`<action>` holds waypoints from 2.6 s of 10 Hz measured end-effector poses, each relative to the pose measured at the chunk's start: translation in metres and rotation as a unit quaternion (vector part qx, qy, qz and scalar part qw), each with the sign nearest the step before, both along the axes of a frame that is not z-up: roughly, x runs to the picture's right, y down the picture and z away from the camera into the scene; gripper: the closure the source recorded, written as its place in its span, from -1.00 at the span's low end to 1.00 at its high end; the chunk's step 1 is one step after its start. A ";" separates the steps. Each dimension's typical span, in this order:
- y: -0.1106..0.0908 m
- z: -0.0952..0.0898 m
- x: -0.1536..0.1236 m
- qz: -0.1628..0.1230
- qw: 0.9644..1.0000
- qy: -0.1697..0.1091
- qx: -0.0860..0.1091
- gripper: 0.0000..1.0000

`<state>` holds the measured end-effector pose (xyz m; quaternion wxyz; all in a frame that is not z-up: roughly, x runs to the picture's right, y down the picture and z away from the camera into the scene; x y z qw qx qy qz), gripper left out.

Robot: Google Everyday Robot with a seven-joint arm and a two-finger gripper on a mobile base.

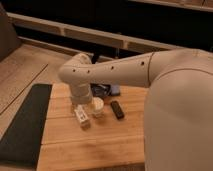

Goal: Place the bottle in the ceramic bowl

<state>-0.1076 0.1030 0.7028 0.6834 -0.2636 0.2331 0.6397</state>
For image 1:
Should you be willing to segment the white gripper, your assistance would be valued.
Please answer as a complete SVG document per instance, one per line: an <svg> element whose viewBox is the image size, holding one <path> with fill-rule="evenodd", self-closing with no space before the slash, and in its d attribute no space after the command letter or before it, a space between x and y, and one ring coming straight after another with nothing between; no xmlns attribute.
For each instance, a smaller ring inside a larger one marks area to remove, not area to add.
<svg viewBox="0 0 213 171"><path fill-rule="evenodd" d="M90 126L89 117L82 105L76 105L74 107L74 114L82 128L86 128Z"/></svg>

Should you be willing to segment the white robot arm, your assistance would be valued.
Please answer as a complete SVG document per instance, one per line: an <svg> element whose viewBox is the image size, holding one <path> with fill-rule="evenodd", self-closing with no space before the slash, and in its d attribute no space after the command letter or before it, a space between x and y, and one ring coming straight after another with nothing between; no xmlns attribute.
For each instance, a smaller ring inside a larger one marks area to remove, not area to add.
<svg viewBox="0 0 213 171"><path fill-rule="evenodd" d="M186 48L97 64L80 53L59 77L77 104L91 101L91 83L146 88L146 171L213 171L213 53Z"/></svg>

